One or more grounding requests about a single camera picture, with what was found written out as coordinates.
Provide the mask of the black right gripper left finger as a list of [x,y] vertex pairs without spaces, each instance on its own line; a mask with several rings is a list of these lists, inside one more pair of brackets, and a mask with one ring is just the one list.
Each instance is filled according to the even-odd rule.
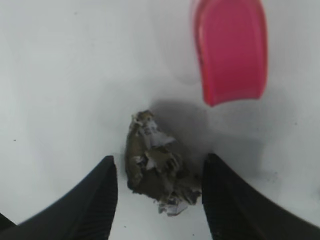
[[117,168],[104,157],[72,190],[26,221],[0,230],[2,240],[107,240],[118,202]]

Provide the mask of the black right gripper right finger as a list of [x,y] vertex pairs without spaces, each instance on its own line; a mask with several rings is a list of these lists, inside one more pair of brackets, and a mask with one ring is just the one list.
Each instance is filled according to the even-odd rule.
[[318,240],[320,228],[255,190],[218,155],[202,171],[202,204],[214,240]]

